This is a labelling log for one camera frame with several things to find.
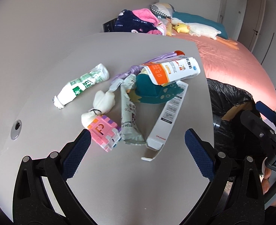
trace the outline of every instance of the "black device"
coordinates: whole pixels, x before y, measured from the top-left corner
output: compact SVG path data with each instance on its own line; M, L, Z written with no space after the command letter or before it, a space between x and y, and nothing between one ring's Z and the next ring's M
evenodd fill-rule
M265 164L276 174L276 134L272 134L271 128L250 111L241 114L241 122L254 134L258 134L263 148L268 151ZM85 129L60 152L52 152L44 159L32 160L29 156L22 159L13 196L14 224L97 225L66 182L73 177L90 142L90 132ZM265 206L267 201L274 198L276 189L273 186L276 187L276 182L263 195L259 174L251 156L244 160L229 158L225 153L217 152L210 143L202 141L193 129L187 130L185 143L202 175L210 182L180 225L276 224L276 210L269 217L265 216ZM43 176L48 178L65 217L54 211L41 180ZM229 177L235 177L234 182L228 198L222 202Z
M276 112L262 102L256 103L256 109L262 113L276 127ZM272 170L269 177L270 189L265 194L265 209L276 200L276 133L275 131L250 111L241 114L241 123L260 139L260 143L267 158L265 166Z

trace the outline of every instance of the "door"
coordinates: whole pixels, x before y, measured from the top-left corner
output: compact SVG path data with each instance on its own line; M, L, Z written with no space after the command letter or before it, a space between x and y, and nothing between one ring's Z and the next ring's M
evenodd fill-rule
M219 8L219 16L218 16L218 22L222 24L222 21L225 16L226 12L226 5L227 5L227 0L220 0L220 8Z
M253 52L261 30L266 0L248 0L238 41Z
M222 24L228 36L237 40L244 21L247 0L227 0L225 16Z

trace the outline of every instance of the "human hand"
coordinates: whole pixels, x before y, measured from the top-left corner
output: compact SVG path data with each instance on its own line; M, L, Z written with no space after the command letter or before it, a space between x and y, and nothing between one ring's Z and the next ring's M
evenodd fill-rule
M264 173L264 178L261 182L261 185L262 185L263 193L265 194L269 190L269 188L271 187L270 183L268 181L268 178L271 176L271 169L265 167L265 165L264 165L263 168L264 168L264 170L263 170L264 171L263 172Z

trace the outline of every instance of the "teal plastic toy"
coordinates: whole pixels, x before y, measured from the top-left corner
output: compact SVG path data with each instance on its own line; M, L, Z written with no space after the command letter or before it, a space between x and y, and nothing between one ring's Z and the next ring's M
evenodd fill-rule
M136 89L130 91L129 97L133 102L160 104L171 100L181 92L183 89L176 83L165 87L154 85L147 74L140 73L136 77Z

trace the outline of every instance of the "checkered pillow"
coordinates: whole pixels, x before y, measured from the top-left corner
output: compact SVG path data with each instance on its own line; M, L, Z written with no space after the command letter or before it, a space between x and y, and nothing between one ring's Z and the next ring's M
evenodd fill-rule
M151 5L151 11L157 17L171 19L173 16L174 8L168 3L156 3Z

